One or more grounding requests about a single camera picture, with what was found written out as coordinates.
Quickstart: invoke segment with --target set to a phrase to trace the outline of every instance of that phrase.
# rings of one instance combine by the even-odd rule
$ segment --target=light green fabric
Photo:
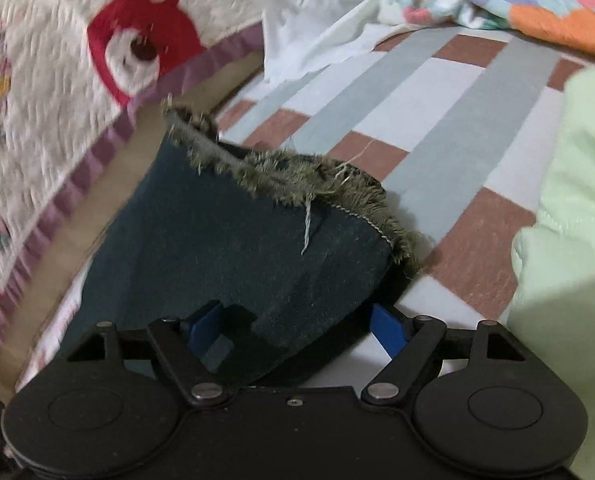
[[[509,328],[583,400],[589,433],[573,464],[595,480],[595,68],[570,79],[537,223],[517,234]]]

